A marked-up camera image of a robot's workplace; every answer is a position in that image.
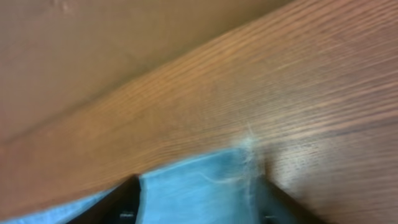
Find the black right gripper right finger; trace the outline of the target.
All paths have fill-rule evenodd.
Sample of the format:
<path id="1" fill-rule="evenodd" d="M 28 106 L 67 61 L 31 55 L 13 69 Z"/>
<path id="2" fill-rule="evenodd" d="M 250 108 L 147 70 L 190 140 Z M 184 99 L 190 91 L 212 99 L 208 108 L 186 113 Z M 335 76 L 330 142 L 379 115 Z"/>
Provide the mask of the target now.
<path id="1" fill-rule="evenodd" d="M 257 181 L 256 203 L 262 224 L 326 224 L 265 177 Z"/>

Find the light blue denim jeans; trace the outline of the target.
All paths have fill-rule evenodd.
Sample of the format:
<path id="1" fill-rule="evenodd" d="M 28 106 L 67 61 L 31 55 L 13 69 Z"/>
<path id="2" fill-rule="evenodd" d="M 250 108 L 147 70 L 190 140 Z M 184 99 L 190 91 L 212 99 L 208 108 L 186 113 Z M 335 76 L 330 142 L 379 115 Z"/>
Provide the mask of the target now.
<path id="1" fill-rule="evenodd" d="M 254 141 L 247 139 L 232 148 L 200 154 L 138 175 L 141 194 L 135 224 L 259 223 L 255 203 L 256 159 Z M 11 218 L 5 224 L 67 223 L 115 188 Z"/>

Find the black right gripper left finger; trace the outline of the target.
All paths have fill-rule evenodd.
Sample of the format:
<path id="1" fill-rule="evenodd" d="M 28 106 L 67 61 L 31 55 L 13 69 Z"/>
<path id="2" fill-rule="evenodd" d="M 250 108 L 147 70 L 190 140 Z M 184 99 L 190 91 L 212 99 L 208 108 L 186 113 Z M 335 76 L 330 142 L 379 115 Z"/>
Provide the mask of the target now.
<path id="1" fill-rule="evenodd" d="M 139 176 L 133 175 L 67 224 L 135 224 L 140 194 Z"/>

